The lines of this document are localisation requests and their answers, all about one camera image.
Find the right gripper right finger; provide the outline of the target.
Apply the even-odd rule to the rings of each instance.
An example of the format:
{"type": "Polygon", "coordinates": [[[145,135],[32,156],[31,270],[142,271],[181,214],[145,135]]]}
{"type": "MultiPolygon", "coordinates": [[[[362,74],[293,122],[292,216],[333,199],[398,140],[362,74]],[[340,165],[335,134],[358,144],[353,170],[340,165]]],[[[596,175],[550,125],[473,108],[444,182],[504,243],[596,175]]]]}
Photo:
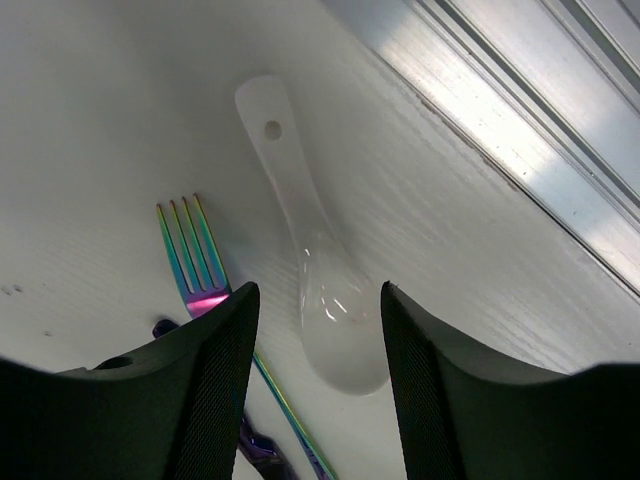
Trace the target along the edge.
{"type": "Polygon", "coordinates": [[[561,374],[381,289],[386,356],[411,479],[635,479],[639,367],[561,374]]]}

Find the white ceramic spoon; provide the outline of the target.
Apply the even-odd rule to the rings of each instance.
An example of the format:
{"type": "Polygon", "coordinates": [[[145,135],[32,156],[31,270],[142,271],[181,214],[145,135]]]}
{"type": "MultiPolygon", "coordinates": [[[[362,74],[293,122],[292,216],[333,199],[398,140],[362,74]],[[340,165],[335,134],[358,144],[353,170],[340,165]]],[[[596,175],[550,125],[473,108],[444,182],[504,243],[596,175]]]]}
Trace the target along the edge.
{"type": "Polygon", "coordinates": [[[235,104],[289,228],[305,356],[335,390],[372,394],[389,378],[379,291],[325,213],[284,82],[275,75],[252,78],[236,90],[235,104]]]}

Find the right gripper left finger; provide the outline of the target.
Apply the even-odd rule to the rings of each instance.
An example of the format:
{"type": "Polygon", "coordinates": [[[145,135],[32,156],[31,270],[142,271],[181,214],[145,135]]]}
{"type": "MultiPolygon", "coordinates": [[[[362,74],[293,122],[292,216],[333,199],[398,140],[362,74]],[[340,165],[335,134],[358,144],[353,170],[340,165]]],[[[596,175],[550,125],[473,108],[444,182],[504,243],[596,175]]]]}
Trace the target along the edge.
{"type": "Polygon", "coordinates": [[[1,363],[5,479],[228,479],[260,309],[218,307],[94,369],[1,363]]]}

